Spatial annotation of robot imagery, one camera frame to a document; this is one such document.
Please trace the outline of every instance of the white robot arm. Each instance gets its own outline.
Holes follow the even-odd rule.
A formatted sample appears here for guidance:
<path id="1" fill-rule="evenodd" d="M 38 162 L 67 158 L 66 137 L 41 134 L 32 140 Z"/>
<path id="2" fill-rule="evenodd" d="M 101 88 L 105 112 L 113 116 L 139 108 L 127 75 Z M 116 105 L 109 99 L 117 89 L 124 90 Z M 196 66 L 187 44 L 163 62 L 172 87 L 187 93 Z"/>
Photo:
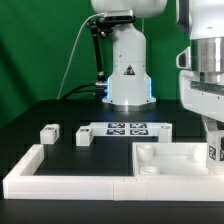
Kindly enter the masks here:
<path id="1" fill-rule="evenodd" d="M 224 173 L 224 1 L 177 0 L 177 21 L 191 45 L 177 57 L 183 106 L 203 115 L 207 168 Z"/>
<path id="2" fill-rule="evenodd" d="M 132 10 L 139 18 L 147 18 L 160 14 L 167 0 L 91 0 L 97 13 L 108 11 Z"/>
<path id="3" fill-rule="evenodd" d="M 162 13 L 167 0 L 92 0 L 97 13 L 104 13 L 103 23 L 117 15 L 134 14 L 151 17 Z M 133 24 L 113 28 L 113 73 L 108 79 L 108 94 L 103 99 L 106 107 L 119 111 L 140 111 L 148 108 L 155 98 L 151 96 L 151 79 L 146 74 L 146 40 Z"/>

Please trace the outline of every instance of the green backdrop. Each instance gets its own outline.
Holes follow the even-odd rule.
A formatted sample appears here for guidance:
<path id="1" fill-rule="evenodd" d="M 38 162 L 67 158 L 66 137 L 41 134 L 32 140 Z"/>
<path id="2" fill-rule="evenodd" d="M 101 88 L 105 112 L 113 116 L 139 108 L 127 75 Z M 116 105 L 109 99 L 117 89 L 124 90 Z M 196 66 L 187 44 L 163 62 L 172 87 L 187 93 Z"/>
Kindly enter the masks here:
<path id="1" fill-rule="evenodd" d="M 162 15 L 145 19 L 147 73 L 157 99 L 179 99 L 175 58 L 189 40 L 175 25 L 175 2 L 168 0 Z M 37 101 L 57 97 L 75 37 L 92 14 L 90 0 L 0 1 L 0 127 Z M 135 26 L 141 30 L 141 19 Z M 100 44 L 109 76 L 112 40 Z M 85 29 L 62 94 L 95 78 L 92 39 Z"/>

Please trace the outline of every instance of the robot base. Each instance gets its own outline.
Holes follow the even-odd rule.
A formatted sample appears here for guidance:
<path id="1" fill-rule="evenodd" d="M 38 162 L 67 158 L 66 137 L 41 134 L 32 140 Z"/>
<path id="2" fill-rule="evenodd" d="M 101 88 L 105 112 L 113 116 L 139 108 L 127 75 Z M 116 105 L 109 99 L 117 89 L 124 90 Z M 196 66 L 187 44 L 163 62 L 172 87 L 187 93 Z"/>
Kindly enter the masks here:
<path id="1" fill-rule="evenodd" d="M 104 108 L 106 109 L 111 109 L 115 111 L 138 112 L 155 108 L 156 99 L 152 98 L 148 103 L 142 105 L 117 105 L 106 101 L 103 101 L 103 103 Z"/>

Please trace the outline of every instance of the white block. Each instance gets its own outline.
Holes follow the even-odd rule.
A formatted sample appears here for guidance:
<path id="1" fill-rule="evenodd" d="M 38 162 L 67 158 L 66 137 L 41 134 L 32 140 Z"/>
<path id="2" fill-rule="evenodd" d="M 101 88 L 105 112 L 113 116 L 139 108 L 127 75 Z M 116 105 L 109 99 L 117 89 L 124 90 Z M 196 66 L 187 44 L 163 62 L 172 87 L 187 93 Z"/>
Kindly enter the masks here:
<path id="1" fill-rule="evenodd" d="M 53 145 L 59 138 L 59 125 L 48 124 L 40 132 L 41 144 Z"/>
<path id="2" fill-rule="evenodd" d="M 81 126 L 76 132 L 76 146 L 90 146 L 93 140 L 93 130 L 90 126 Z"/>
<path id="3" fill-rule="evenodd" d="M 163 124 L 159 129 L 159 142 L 170 143 L 172 142 L 172 126 L 170 124 Z"/>

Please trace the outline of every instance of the black tabletop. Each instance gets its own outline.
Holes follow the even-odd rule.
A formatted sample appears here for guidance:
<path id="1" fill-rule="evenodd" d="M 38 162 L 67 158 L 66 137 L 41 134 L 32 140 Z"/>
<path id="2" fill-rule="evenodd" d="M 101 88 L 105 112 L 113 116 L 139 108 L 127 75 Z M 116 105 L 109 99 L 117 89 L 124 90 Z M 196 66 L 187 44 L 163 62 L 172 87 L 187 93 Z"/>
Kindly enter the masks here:
<path id="1" fill-rule="evenodd" d="M 0 177 L 8 174 L 46 124 L 60 125 L 60 138 L 45 147 L 35 175 L 132 176 L 131 144 L 156 138 L 97 137 L 76 147 L 75 133 L 91 122 L 169 122 L 174 142 L 205 142 L 201 116 L 178 101 L 159 101 L 144 112 L 116 112 L 92 100 L 47 100 L 31 107 L 0 130 Z M 222 202 L 4 200 L 0 223 L 224 223 Z"/>

